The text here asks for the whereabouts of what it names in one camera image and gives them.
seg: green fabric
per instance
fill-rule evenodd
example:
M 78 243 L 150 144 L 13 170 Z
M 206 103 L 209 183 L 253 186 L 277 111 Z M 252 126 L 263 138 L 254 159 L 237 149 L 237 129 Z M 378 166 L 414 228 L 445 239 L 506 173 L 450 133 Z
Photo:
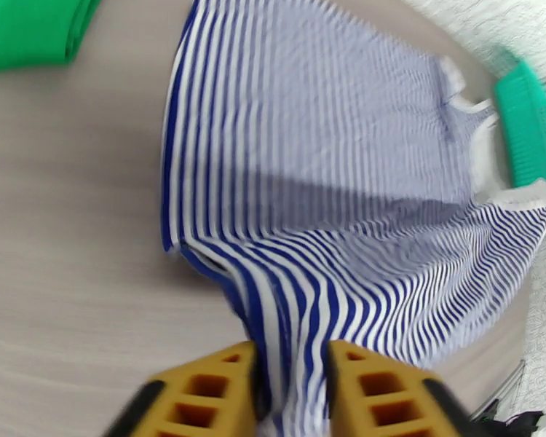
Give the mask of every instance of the green fabric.
M 70 63 L 100 0 L 0 0 L 0 70 Z

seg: striped shirt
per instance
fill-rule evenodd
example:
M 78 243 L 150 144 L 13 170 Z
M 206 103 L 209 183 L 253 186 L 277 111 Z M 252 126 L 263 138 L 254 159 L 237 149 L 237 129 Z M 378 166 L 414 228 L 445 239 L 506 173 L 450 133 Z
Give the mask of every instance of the striped shirt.
M 546 183 L 472 199 L 441 60 L 323 0 L 194 0 L 165 117 L 162 238 L 258 345 L 265 435 L 327 429 L 325 344 L 428 367 L 487 331 L 546 233 Z

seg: textured wallpaper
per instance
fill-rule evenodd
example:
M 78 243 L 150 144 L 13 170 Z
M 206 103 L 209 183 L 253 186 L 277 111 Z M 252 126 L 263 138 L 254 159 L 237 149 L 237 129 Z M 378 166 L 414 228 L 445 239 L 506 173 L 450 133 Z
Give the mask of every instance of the textured wallpaper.
M 546 76 L 546 0 L 403 0 L 449 32 L 492 71 L 508 47 Z

